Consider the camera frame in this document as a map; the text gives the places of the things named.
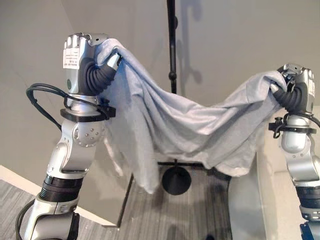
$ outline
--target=round black base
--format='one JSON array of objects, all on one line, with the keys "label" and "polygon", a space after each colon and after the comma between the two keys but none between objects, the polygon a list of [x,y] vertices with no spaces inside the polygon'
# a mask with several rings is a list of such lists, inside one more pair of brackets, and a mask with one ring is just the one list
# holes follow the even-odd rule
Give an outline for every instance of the round black base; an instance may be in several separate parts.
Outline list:
[{"label": "round black base", "polygon": [[173,166],[163,174],[162,186],[171,195],[184,194],[190,185],[190,174],[183,167]]}]

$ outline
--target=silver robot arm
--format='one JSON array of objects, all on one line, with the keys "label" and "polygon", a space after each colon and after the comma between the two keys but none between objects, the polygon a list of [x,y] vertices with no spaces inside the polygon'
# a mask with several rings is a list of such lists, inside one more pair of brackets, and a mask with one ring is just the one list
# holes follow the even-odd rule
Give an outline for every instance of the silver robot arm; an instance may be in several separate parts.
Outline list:
[{"label": "silver robot arm", "polygon": [[287,169],[300,200],[302,217],[307,220],[300,225],[303,240],[320,239],[320,159],[315,155],[315,141],[311,134],[311,121],[320,127],[313,117],[315,99],[314,74],[310,69],[296,64],[286,64],[278,71],[286,80],[288,91],[271,85],[271,91],[288,114],[269,124],[274,138],[281,137]]},{"label": "silver robot arm", "polygon": [[94,61],[96,47],[107,38],[105,34],[75,33],[64,43],[68,94],[64,96],[66,109],[60,111],[62,135],[34,200],[24,240],[78,237],[80,217],[74,210],[82,181],[94,160],[96,143],[104,135],[104,120],[115,116],[115,109],[98,95],[111,84],[121,56],[112,53],[100,67]]}]

